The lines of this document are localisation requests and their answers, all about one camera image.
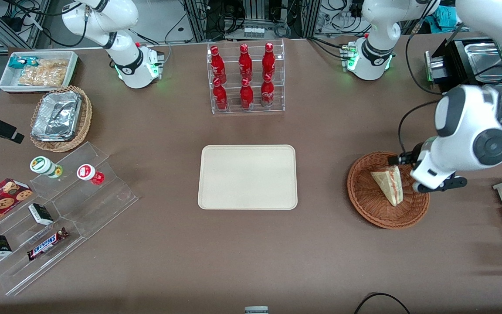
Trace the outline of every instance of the small white box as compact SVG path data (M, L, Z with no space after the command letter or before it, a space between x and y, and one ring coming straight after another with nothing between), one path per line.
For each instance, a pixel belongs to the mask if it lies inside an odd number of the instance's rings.
M42 59L67 59L69 64L67 66L67 72L65 73L65 78L62 87L69 86L71 83L71 78L73 72L75 71L76 62L78 56L72 51L23 51L23 52L13 52L10 58L14 56L36 56ZM9 66L5 67L3 75L0 80L0 89L6 91L7 93L36 93L36 92L49 92L60 87L52 86L26 86L19 85L18 78L22 74L22 69L14 69Z

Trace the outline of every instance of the white robotic arm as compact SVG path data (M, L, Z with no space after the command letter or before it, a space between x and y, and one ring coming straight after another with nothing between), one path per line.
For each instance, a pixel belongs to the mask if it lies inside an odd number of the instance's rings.
M458 15L493 38L502 52L502 0L459 0ZM502 89L461 85L438 102L438 132L391 163L414 163L417 191L445 191L467 180L456 171L476 171L502 163Z
M74 34L105 48L128 87L142 88L159 79L161 69L157 52L138 47L125 31L135 26L139 13L131 0L83 0L75 10L62 15L65 26ZM68 10L78 4L64 6Z
M369 37L349 42L347 70L365 80L381 77L400 38L402 20L414 20L435 12L440 0L365 0L362 18L371 23Z

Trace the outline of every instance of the wicker basket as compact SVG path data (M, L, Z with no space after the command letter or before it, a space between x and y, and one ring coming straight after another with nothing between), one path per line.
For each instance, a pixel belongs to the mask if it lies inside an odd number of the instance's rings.
M90 119L92 118L92 105L90 104L90 99L86 97L86 94L82 89L75 86L63 87L60 89L56 89L55 91L51 91L50 93L64 93L64 92L76 92L82 96L82 104L81 111L78 114L78 123L77 123L77 131L75 137L68 142L42 142L34 139L32 135L30 135L30 140L38 147L39 149L53 151L54 153L63 153L64 151L68 151L74 149L78 145L80 145L88 133L88 129L90 128ZM42 104L42 100L38 102L36 109L34 109L34 114L32 115L32 119L30 119L30 127L34 127L34 122L36 121L36 117L38 116L38 110L40 109L40 105Z
M415 180L410 176L411 165L400 165L404 201L396 207L390 204L379 185L371 177L377 167L387 167L386 151L376 151L357 159L348 173L347 190L355 209L369 222L386 229L402 229L415 225L429 207L429 194L413 191Z

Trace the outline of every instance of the brown table surface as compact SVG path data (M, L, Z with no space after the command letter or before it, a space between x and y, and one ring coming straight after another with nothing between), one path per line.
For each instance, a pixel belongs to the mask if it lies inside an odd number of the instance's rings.
M422 52L442 38L412 41L418 78ZM285 40L285 113L241 117L211 114L206 44L175 46L164 79L141 90L118 80L104 50L77 50L73 83L94 107L87 140L141 199L18 296L0 287L0 312L236 314L267 305L273 314L340 314L374 291L417 313L502 312L502 208L492 190L502 165L432 194L427 215L406 230L366 222L343 189L357 158L398 152L402 115L434 99L412 82L405 41L383 77L366 82L310 42ZM39 99L2 92L0 119L28 134ZM434 135L433 109L413 113L403 130L410 149ZM199 208L203 147L243 143L295 148L294 210ZM0 139L0 180L34 178L28 162L40 154L65 155ZM369 312L402 309L378 297Z

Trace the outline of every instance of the acrylic bottle rack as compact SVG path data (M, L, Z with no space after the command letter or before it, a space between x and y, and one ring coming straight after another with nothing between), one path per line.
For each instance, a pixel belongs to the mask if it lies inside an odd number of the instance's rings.
M18 294L137 201L127 184L105 162L107 158L86 142L57 162L63 167L60 177L39 175L32 180L31 187L37 196L30 196L0 221L0 235L6 236L13 250L12 254L0 257L0 282L6 295ZM82 164L91 164L104 173L104 182L93 185L78 179L76 170ZM28 210L32 203L44 205L54 223L49 226L36 223ZM29 261L26 252L62 227L68 237Z
M261 85L263 84L263 55L265 54L265 44L271 42L274 45L275 54L275 75L272 83L275 86L275 98L271 107L261 106ZM270 113L285 110L285 72L284 72L284 41L282 40L258 40L245 43L249 48L249 55L253 60L253 78L251 88L253 89L254 106L251 111L245 111L241 108L241 98L239 90L241 89L241 75L239 73L239 45L233 42L215 42L208 44L207 47L207 69L209 74L210 102L213 114L216 113ZM217 46L220 56L224 60L227 81L223 84L227 94L227 110L220 111L214 101L213 96L213 72L210 65L212 55L211 46Z

